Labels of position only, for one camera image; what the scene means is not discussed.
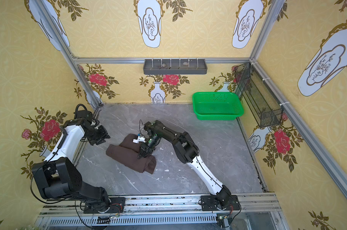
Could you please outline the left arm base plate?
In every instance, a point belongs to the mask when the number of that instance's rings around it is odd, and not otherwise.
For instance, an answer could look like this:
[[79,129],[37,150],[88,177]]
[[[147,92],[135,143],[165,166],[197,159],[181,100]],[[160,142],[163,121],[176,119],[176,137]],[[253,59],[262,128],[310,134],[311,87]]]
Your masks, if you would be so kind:
[[83,208],[84,214],[119,214],[125,207],[125,197],[110,197],[107,202],[87,203]]

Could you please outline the dark brown long pants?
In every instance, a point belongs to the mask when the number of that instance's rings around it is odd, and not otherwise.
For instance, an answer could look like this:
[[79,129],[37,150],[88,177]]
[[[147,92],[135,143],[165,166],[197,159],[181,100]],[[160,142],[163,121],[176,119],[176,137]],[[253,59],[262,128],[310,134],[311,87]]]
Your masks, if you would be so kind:
[[156,158],[152,155],[138,158],[140,143],[134,143],[138,135],[128,134],[119,145],[109,145],[106,155],[124,166],[138,172],[153,174],[156,168]]

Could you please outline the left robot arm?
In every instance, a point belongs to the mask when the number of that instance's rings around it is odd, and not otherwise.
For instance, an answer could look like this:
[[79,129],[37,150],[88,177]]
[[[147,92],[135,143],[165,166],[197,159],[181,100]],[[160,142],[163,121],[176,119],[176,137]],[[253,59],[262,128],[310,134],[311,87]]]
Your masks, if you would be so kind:
[[85,213],[106,213],[111,201],[106,190],[83,182],[82,175],[72,160],[79,143],[85,140],[90,145],[100,145],[109,139],[106,129],[94,118],[83,104],[75,108],[74,118],[59,127],[61,138],[44,162],[32,167],[31,182],[35,182],[44,204],[60,202],[62,199],[80,201],[85,204]]

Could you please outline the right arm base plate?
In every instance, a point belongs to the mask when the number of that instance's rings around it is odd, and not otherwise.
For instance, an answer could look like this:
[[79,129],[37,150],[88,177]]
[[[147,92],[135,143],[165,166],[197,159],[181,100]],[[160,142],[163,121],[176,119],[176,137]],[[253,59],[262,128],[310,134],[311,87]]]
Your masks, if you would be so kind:
[[220,198],[214,195],[201,196],[198,204],[202,211],[239,211],[240,203],[236,195]]

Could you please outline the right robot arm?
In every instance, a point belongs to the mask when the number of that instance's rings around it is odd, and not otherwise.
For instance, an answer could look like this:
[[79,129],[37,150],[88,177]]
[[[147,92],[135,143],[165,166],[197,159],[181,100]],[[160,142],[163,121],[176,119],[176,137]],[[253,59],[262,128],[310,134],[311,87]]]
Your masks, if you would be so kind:
[[139,159],[152,155],[162,139],[168,141],[172,144],[178,160],[194,170],[207,186],[213,199],[213,204],[208,204],[208,207],[218,210],[234,208],[236,204],[235,198],[232,197],[232,193],[227,186],[218,180],[206,166],[199,154],[199,147],[194,143],[189,133],[174,131],[159,120],[147,122],[140,129],[147,132],[148,138],[140,145]]

